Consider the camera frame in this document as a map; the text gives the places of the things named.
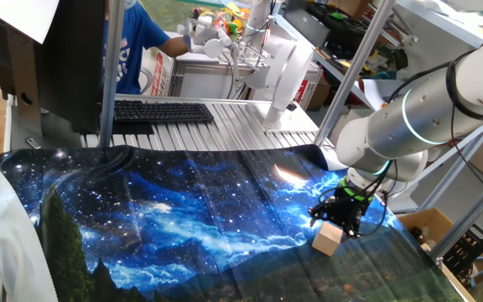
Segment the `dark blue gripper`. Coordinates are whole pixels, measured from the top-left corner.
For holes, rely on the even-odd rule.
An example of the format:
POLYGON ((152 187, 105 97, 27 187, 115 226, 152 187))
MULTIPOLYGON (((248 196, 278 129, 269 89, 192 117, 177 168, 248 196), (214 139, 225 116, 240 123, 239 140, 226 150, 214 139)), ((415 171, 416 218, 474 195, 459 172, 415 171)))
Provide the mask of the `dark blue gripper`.
POLYGON ((359 225, 366 213, 370 199, 365 196, 351 197, 347 194, 331 196, 309 208, 311 222, 330 221, 342 227, 344 237, 357 239, 360 236, 359 225))

